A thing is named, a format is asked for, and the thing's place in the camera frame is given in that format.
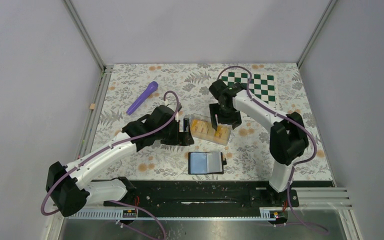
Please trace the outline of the clear box of cards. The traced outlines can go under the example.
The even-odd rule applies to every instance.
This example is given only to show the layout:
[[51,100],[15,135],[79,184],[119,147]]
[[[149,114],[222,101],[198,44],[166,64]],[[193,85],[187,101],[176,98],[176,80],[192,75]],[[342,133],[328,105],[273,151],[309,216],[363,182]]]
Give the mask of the clear box of cards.
[[217,128],[214,129],[210,117],[193,114],[190,123],[190,132],[194,138],[227,146],[232,127],[230,125],[218,123]]

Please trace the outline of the black leather card holder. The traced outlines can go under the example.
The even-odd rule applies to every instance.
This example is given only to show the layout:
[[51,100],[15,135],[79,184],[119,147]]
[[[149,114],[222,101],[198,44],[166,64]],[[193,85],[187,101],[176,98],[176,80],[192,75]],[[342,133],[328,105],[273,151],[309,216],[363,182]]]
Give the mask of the black leather card holder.
[[227,160],[221,151],[188,153],[189,175],[223,175],[225,165]]

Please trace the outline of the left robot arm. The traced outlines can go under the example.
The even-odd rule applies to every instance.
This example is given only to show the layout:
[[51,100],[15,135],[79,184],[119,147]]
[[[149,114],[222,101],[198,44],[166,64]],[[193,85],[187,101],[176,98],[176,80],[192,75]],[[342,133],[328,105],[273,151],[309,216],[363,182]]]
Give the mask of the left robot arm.
[[47,173],[46,196],[40,207],[44,216],[57,212],[69,217],[85,205],[119,201],[128,206],[135,192],[124,177],[96,180],[115,161],[133,155],[155,142],[168,146],[190,146],[195,143],[190,119],[176,119],[176,112],[166,105],[129,122],[109,142],[97,150],[63,165],[53,163]]

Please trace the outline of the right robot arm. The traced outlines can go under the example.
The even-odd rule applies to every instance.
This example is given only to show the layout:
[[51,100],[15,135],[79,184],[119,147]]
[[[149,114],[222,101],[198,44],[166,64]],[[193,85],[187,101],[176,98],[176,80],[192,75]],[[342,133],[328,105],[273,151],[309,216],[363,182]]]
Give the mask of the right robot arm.
[[218,79],[208,89],[217,100],[217,103],[209,105],[213,129],[217,129],[219,124],[235,129],[242,124],[242,114],[245,114],[269,131],[269,152],[274,158],[274,165],[266,198],[273,206],[281,205],[287,199],[293,165],[309,146],[308,132],[301,115],[276,111],[252,96],[243,83],[228,86]]

